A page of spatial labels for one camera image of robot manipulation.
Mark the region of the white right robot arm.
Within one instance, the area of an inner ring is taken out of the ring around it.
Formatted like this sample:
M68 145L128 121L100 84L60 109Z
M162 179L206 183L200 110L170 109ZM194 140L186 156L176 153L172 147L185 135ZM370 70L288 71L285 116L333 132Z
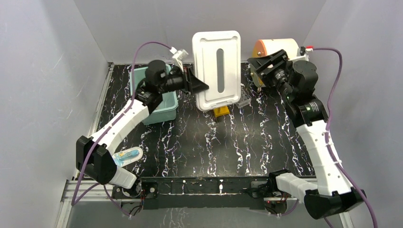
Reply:
M274 197L284 192L296 197L314 219L347 212L363 203L365 193L341 171L341 160L329 132L330 119L323 103L314 95L317 67L303 59L289 59L284 50L265 57L251 57L248 63L265 86L275 88L282 96L317 179L311 183L287 170L271 172L268 192Z

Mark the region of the white plastic bin lid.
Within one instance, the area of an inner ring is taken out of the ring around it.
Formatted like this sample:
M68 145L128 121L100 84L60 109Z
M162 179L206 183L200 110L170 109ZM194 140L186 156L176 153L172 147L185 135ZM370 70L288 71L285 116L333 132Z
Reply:
M197 32L192 37L195 76L208 89L195 95L201 111L233 105L241 97L241 39L237 31Z

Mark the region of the teal plastic bin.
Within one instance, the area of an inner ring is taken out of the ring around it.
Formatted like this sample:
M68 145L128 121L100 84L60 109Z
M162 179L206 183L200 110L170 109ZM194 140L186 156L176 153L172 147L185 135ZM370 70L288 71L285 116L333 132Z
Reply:
M134 69L134 74L131 73L131 66L128 67L130 95L133 94L134 89L138 83L145 78L145 71L148 67L140 67ZM161 122L172 121L176 118L176 110L178 107L178 99L176 92L168 92L163 94L162 102L157 108L142 121L144 125L156 124Z

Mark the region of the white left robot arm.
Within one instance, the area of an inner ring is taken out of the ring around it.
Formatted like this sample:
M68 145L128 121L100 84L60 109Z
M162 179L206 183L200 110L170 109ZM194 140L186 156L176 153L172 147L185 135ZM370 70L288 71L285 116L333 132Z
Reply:
M118 166L112 156L121 141L163 101L163 94L182 90L191 95L208 90L187 67L175 66L166 70L161 60L148 64L144 79L140 80L134 97L116 116L89 137L81 136L76 142L76 168L80 177L89 176L99 184L124 188L131 198L138 197L142 185L136 174Z

